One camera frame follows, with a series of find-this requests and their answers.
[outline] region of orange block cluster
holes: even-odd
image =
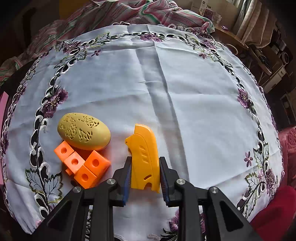
[[[63,141],[54,152],[68,167],[66,172],[69,175],[74,174],[74,179],[85,189],[94,187],[111,165],[110,161],[95,150],[85,161],[66,141]]]

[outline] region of carved egg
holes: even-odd
[[[61,138],[82,150],[100,150],[108,145],[111,133],[108,127],[91,115],[68,113],[57,126]]]

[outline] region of yellow egg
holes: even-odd
[[[57,131],[69,145],[82,150],[100,150],[108,145],[111,133],[99,119],[82,113],[64,115]]]

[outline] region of striped fabric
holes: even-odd
[[[62,40],[121,21],[131,24],[182,25],[207,33],[215,31],[210,20],[181,9],[172,0],[90,1],[68,19],[56,20],[40,29],[24,53],[6,60],[0,67],[0,86],[24,64]]]

